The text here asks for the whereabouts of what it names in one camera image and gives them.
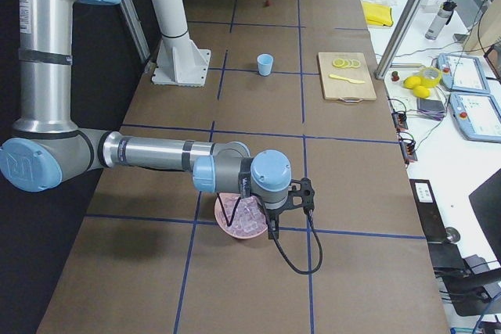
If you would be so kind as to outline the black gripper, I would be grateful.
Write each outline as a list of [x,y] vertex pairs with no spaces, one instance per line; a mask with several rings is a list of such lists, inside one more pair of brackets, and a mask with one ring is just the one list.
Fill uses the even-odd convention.
[[277,222],[284,211],[302,209],[307,219],[312,219],[315,209],[315,190],[309,178],[293,179],[287,191],[285,202],[278,208],[269,208],[268,237],[269,240],[277,239]]

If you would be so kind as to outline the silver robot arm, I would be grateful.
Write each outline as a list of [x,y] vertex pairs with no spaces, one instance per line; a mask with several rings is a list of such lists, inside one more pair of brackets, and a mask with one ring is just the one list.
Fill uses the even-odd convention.
[[70,117],[73,7],[121,0],[19,0],[21,115],[1,147],[1,172],[18,189],[41,192],[87,171],[116,166],[191,174],[195,188],[254,198],[270,239],[279,216],[314,210],[314,189],[295,180],[277,150],[252,156],[240,142],[212,143],[125,136],[78,127]]

